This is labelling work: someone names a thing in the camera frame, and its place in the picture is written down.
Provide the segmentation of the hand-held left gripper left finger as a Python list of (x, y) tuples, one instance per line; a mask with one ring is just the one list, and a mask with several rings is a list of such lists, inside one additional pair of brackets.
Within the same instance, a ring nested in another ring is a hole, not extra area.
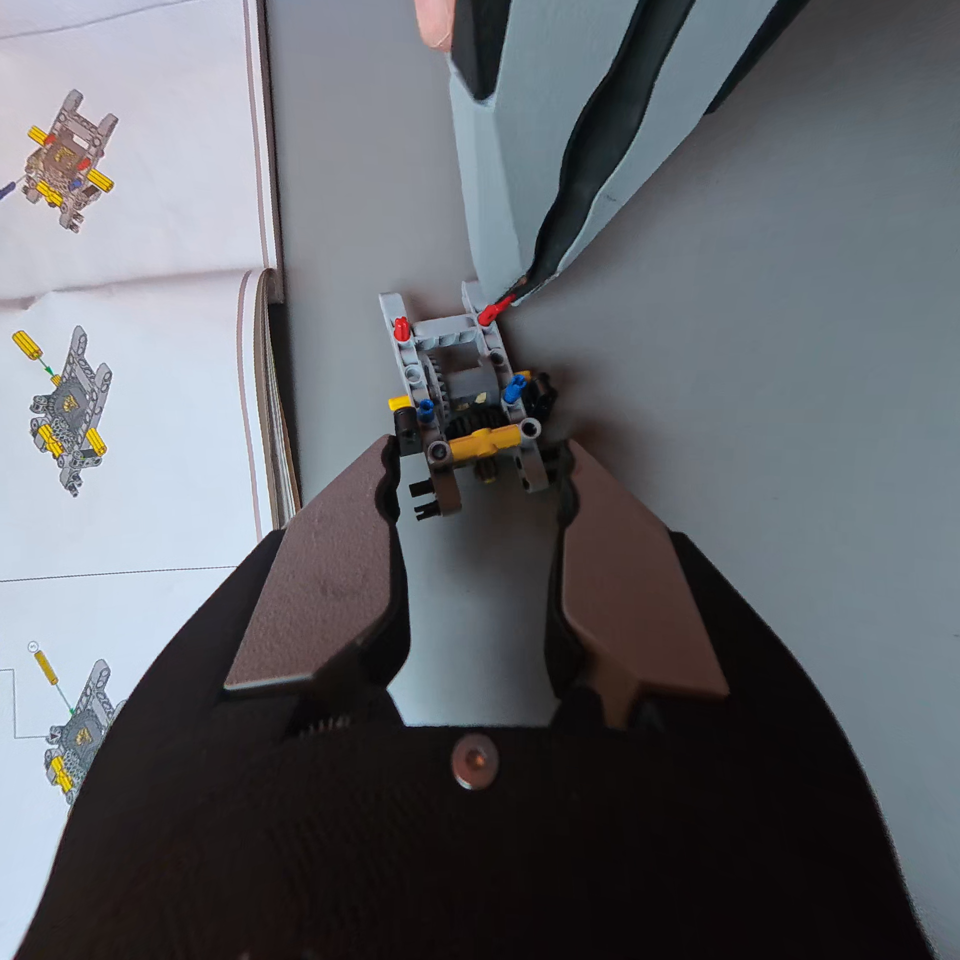
[(411, 647), (397, 522), (401, 457), (384, 435), (294, 516), (223, 688), (230, 694), (330, 685), (387, 688)]

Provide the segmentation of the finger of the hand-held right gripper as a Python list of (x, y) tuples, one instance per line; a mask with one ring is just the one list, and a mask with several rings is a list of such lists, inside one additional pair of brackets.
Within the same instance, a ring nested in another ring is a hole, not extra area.
[(570, 267), (697, 126), (771, 19), (772, 1), (635, 2), (567, 140), (519, 300)]
[(468, 241), (489, 303), (531, 265), (582, 108), (636, 2), (510, 2), (495, 90), (474, 102), (449, 54), (449, 92)]

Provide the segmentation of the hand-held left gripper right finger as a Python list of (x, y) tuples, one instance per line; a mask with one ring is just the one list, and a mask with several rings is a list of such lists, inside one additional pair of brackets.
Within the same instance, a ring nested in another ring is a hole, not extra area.
[(555, 697), (584, 691), (619, 730), (650, 699), (723, 703), (730, 686), (666, 524), (575, 440), (558, 447), (557, 480), (544, 636)]

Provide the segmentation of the person's right hand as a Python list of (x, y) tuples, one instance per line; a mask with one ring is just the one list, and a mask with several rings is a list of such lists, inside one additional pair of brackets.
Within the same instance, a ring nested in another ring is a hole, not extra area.
[(414, 12), (419, 36), (432, 51), (450, 53), (456, 1), (415, 0)]

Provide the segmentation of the open lego instruction booklet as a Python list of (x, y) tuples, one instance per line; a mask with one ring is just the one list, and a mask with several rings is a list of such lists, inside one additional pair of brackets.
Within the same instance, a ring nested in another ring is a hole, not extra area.
[(2, 2), (2, 958), (134, 687), (299, 509), (264, 5)]

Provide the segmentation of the grey yellow lego assembly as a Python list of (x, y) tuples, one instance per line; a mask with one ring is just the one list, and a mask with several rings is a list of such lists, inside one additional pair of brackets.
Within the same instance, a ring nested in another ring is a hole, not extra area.
[[(404, 392), (389, 402), (399, 455), (420, 455), (428, 478), (410, 486), (419, 521), (452, 517), (462, 508), (457, 474), (471, 470), (484, 484), (510, 465), (529, 494), (558, 477), (560, 452), (545, 438), (558, 399), (549, 374), (515, 368), (497, 322), (483, 328), (477, 281), (462, 283), (462, 311), (414, 318), (402, 295), (379, 295)], [(397, 342), (396, 318), (411, 339)]]

